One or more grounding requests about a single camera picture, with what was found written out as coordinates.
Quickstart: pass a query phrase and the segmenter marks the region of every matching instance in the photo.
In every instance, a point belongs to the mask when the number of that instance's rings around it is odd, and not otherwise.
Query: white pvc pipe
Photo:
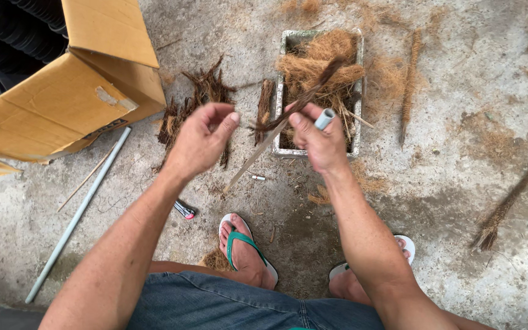
[[[83,215],[84,210],[89,205],[89,202],[93,198],[93,194],[95,194],[95,191],[97,191],[99,184],[101,184],[101,181],[103,181],[103,178],[105,177],[105,174],[109,170],[109,167],[111,167],[111,165],[113,164],[113,161],[115,160],[117,156],[117,153],[119,153],[119,150],[121,149],[121,146],[123,145],[123,143],[126,141],[127,136],[129,135],[130,131],[131,129],[129,127],[126,127],[126,130],[123,131],[123,134],[121,135],[116,146],[113,148],[112,153],[109,155],[109,157],[105,161],[105,164],[101,168],[99,175],[97,175],[97,178],[95,179],[95,181],[93,182],[93,185],[89,189],[87,196],[85,196],[83,202],[81,203],[81,206],[77,210],[77,213],[75,213],[73,220],[70,220],[69,227],[66,228],[66,230],[64,231],[64,234],[62,234],[62,237],[60,238],[60,241],[58,242],[58,244],[56,244],[54,251],[52,251],[52,255],[48,259],[48,262],[46,262],[46,266],[44,266],[44,269],[40,273],[40,276],[36,280],[36,283],[34,283],[34,286],[32,287],[30,294],[27,295],[26,304],[31,303],[32,300],[34,299],[34,296],[36,296],[36,293],[38,293],[38,290],[40,290],[40,287],[42,286],[42,283],[44,283],[44,280],[46,279],[48,272],[54,265],[54,262],[56,261],[56,259],[58,258],[58,255],[61,253],[62,249],[64,248],[64,245],[69,240],[70,234],[73,232],[75,226],[77,226],[77,222],[81,218],[81,215]]]

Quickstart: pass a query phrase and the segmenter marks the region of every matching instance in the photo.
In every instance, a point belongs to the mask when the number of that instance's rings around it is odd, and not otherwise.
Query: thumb
[[[298,112],[290,115],[289,122],[295,128],[298,136],[300,136],[305,141],[319,134],[317,127],[315,127],[315,125],[308,118],[305,118]]]
[[[225,116],[224,120],[219,124],[219,127],[213,132],[213,136],[219,141],[227,141],[231,137],[231,133],[238,128],[239,114],[232,112]]]

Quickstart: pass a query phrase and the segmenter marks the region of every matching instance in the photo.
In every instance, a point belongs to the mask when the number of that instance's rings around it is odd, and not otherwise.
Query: concrete floor
[[[250,223],[256,244],[277,268],[278,291],[299,298],[329,295],[327,273],[343,254],[331,207],[307,200],[307,191],[321,182],[307,161],[289,164],[265,153],[251,168],[265,182],[245,176],[224,200],[214,192],[253,151],[246,127],[255,116],[260,86],[250,84],[275,78],[282,31],[320,22],[320,29],[349,29],[362,22],[355,2],[325,3],[318,16],[308,17],[282,14],[278,1],[140,0],[156,48],[182,38],[157,51],[164,70],[176,73],[176,81],[165,86],[167,98],[174,95],[182,101],[192,91],[180,70],[208,68],[222,53],[224,81],[243,86],[232,96],[242,127],[232,138],[229,169],[208,171],[182,193],[181,199],[200,213],[191,221],[171,213],[156,260],[197,263],[216,245],[221,217],[235,211]],[[528,1],[371,4],[391,4],[412,27],[424,27],[434,6],[444,3],[448,12],[436,31],[439,38],[433,31],[423,34],[427,44],[418,70],[428,83],[415,94],[404,150],[397,142],[396,110],[373,114],[376,128],[363,129],[360,158],[367,174],[387,179],[390,186],[385,194],[368,198],[393,231],[414,239],[415,276],[436,304],[495,328],[528,329],[528,188],[499,228],[495,251],[470,249],[478,220],[492,211],[528,164]],[[398,27],[380,26],[366,42],[369,55],[381,49],[389,56],[409,56],[408,31]],[[480,131],[469,116],[486,109],[496,128],[513,131],[524,144],[511,148],[512,156],[500,162],[482,155]],[[150,167],[160,164],[164,147],[157,143],[151,122],[160,117],[131,125],[112,169],[29,306],[23,300],[91,181],[60,213],[56,208],[121,130],[49,166],[11,161],[24,172],[0,177],[0,304],[40,310],[50,304],[79,260],[154,179]],[[273,226],[276,234],[270,244]]]

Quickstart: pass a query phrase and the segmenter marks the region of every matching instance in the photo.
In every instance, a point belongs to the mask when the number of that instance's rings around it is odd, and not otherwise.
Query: jeans shorts
[[[296,299],[207,274],[149,274],[128,329],[384,329],[370,306]]]

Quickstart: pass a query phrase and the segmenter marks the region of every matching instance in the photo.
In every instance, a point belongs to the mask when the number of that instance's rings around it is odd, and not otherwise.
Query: pvc pipe piece
[[[323,112],[321,112],[321,115],[319,115],[319,118],[315,120],[315,127],[323,130],[325,127],[327,127],[327,125],[329,125],[329,122],[331,122],[335,116],[336,113],[332,108],[324,109]]]
[[[81,218],[81,215],[83,215],[84,210],[89,205],[89,202],[93,198],[93,194],[95,194],[95,191],[97,191],[97,188],[101,184],[101,181],[103,181],[103,178],[105,177],[105,174],[107,174],[109,167],[111,167],[111,165],[113,164],[113,161],[115,160],[117,156],[117,153],[119,153],[119,150],[121,149],[121,146],[123,146],[123,143],[126,141],[127,136],[129,135],[130,131],[131,129],[129,127],[126,127],[126,130],[123,131],[123,134],[121,134],[121,137],[119,141],[117,142],[117,145],[113,148],[112,153],[109,155],[109,157],[105,161],[105,164],[101,168],[99,175],[97,176],[97,178],[93,182],[93,185],[89,189],[87,196],[85,196],[83,202],[81,203],[81,206],[77,210],[77,213],[75,213],[73,220],[70,220],[69,226],[64,231],[64,234],[62,234],[62,237],[60,238],[60,241],[58,242],[58,244],[56,244],[54,251],[52,251],[52,255],[46,262],[46,266],[44,266],[44,269],[40,273],[40,276],[36,280],[36,283],[34,283],[34,286],[32,287],[30,294],[27,295],[26,304],[31,303],[32,300],[34,299],[34,296],[36,296],[36,293],[38,293],[38,290],[40,290],[40,287],[42,286],[42,283],[44,283],[44,280],[46,279],[48,272],[50,271],[50,269],[52,269],[54,262],[56,261],[59,254],[61,253],[66,242],[69,240],[70,234],[73,232],[75,226],[77,225],[77,222]]]

